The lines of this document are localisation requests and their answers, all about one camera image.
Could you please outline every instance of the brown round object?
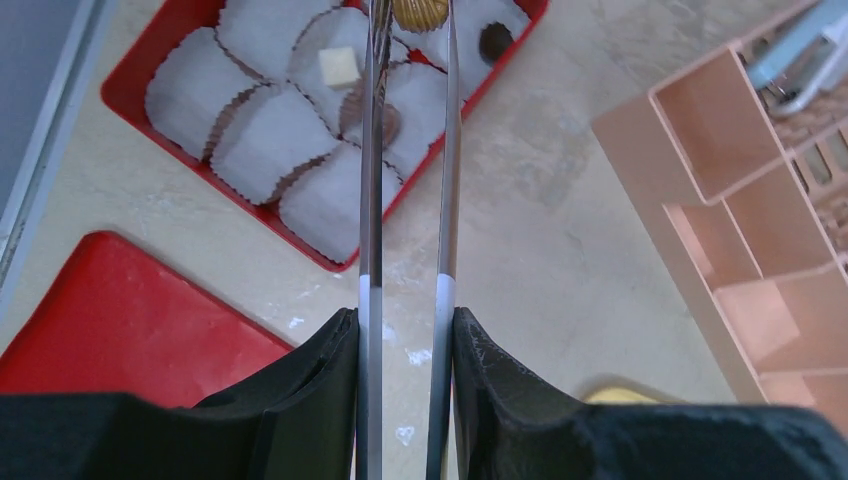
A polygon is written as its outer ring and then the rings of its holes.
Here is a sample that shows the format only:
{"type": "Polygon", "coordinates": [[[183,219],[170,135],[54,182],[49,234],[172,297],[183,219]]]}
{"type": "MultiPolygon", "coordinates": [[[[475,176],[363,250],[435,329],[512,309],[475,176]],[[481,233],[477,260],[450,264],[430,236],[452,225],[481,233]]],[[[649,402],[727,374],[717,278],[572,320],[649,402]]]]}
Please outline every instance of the brown round object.
{"type": "Polygon", "coordinates": [[[448,0],[392,0],[395,20],[400,28],[413,32],[431,32],[448,19],[448,0]]]}
{"type": "MultiPolygon", "coordinates": [[[[342,106],[339,109],[339,131],[342,134],[362,124],[364,96],[365,84],[360,79],[350,92],[345,95],[345,98],[342,100],[342,106]]],[[[387,103],[383,107],[383,147],[392,143],[399,131],[400,112],[391,104],[387,103]]]]}
{"type": "Polygon", "coordinates": [[[490,23],[480,32],[480,56],[494,65],[514,42],[512,33],[500,22],[490,23]]]}

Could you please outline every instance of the light blue handle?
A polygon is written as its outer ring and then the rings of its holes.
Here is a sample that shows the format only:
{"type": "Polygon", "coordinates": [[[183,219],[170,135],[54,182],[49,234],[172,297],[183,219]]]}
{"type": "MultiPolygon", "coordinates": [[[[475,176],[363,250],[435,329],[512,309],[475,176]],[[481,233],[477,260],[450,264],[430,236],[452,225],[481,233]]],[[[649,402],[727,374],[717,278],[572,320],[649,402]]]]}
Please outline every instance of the light blue handle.
{"type": "Polygon", "coordinates": [[[759,90],[768,86],[807,48],[824,27],[848,13],[848,0],[822,0],[755,63],[748,66],[748,79],[759,90]]]}

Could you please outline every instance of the marble countertop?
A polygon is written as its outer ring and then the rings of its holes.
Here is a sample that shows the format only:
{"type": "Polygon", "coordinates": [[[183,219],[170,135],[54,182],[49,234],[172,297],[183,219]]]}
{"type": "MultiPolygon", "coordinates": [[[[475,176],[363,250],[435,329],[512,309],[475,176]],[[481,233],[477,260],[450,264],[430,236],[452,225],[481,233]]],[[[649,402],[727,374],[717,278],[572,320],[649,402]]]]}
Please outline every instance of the marble countertop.
{"type": "MultiPolygon", "coordinates": [[[[551,0],[466,122],[458,302],[545,380],[575,395],[626,378],[687,401],[733,400],[589,122],[789,3],[551,0]]],[[[356,268],[322,270],[101,102],[100,83],[159,5],[118,7],[0,348],[98,229],[295,344],[357,302],[356,268]]],[[[385,226],[386,478],[423,472],[440,170],[385,226]]]]}

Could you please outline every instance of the red object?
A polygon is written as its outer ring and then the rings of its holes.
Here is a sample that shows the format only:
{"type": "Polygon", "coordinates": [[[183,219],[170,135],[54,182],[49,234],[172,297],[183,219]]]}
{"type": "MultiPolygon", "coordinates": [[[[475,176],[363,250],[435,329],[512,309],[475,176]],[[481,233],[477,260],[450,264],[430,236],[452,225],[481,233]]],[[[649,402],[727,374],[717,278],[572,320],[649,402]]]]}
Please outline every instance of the red object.
{"type": "Polygon", "coordinates": [[[292,350],[124,238],[86,235],[0,357],[0,392],[192,406],[292,350]]]}
{"type": "MultiPolygon", "coordinates": [[[[515,52],[524,44],[527,36],[544,15],[548,8],[549,0],[515,0],[530,17],[530,23],[524,33],[512,44],[495,64],[494,69],[480,85],[480,88],[468,99],[462,109],[462,117],[466,118],[477,103],[486,93],[495,78],[506,67],[506,64],[515,55],[515,52]]],[[[159,132],[155,131],[147,119],[144,111],[144,96],[147,84],[153,79],[156,68],[165,61],[171,50],[177,47],[186,35],[197,28],[208,26],[214,27],[218,24],[218,11],[226,3],[225,0],[166,0],[153,20],[130,48],[129,52],[118,63],[109,78],[103,83],[100,95],[103,102],[117,113],[121,118],[137,128],[141,133],[147,135],[151,140],[158,143],[177,160],[193,170],[204,180],[212,184],[233,202],[240,205],[244,210],[256,217],[271,230],[277,232],[295,248],[314,260],[318,265],[331,272],[341,272],[350,268],[356,261],[359,252],[354,254],[342,264],[335,263],[320,252],[309,246],[291,232],[277,216],[277,213],[267,207],[257,207],[241,198],[232,188],[222,182],[206,164],[201,164],[197,159],[185,153],[178,145],[171,142],[159,132]]],[[[347,0],[348,5],[359,5],[359,0],[347,0]]],[[[426,62],[420,52],[415,51],[411,57],[414,61],[426,62]]],[[[444,146],[444,135],[430,147],[427,157],[407,179],[401,188],[397,198],[386,210],[383,221],[395,210],[400,201],[409,193],[409,190],[417,182],[424,170],[433,163],[436,155],[444,146]]]]}

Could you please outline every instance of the white cube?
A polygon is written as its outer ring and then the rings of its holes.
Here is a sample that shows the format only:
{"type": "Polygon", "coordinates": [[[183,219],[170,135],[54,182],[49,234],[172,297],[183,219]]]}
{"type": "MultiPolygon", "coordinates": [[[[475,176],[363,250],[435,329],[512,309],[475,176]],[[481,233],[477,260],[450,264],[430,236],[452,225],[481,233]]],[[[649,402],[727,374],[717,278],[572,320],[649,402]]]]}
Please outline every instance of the white cube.
{"type": "Polygon", "coordinates": [[[324,84],[334,90],[350,88],[359,80],[353,47],[326,48],[318,52],[324,84]]]}

